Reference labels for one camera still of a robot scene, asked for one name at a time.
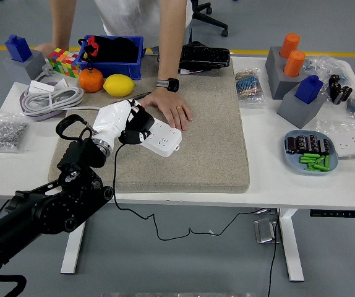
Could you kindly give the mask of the person's right hand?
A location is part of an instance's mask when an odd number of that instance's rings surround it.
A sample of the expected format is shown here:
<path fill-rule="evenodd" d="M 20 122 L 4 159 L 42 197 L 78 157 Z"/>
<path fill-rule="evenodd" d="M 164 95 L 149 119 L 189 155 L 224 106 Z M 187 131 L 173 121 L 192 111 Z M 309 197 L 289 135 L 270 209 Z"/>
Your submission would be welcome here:
<path fill-rule="evenodd" d="M 60 45 L 56 45 L 53 42 L 48 42 L 39 44 L 35 47 L 35 50 L 41 52 L 42 55 L 47 58 L 50 54 L 54 52 L 54 50 L 58 48 L 61 49 L 62 47 Z"/>

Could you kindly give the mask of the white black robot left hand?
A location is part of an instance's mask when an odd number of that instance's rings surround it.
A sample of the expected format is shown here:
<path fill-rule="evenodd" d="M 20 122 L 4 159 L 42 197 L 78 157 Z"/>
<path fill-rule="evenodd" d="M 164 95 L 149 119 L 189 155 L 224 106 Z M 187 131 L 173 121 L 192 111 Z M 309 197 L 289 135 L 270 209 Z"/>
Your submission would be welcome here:
<path fill-rule="evenodd" d="M 99 110 L 92 140 L 108 149 L 116 139 L 122 144 L 141 144 L 150 135 L 154 123 L 153 116 L 137 100 L 119 101 Z"/>

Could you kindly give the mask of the person's left hand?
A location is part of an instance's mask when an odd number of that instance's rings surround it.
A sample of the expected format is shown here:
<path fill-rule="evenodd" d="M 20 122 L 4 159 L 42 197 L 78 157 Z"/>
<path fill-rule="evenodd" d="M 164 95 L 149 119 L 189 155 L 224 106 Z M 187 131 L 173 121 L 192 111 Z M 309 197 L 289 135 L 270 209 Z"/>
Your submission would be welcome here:
<path fill-rule="evenodd" d="M 168 124 L 180 131 L 186 131 L 189 122 L 193 120 L 192 110 L 179 92 L 174 93 L 157 87 L 141 99 L 140 104 L 144 108 L 147 106 L 157 107 L 163 113 Z"/>

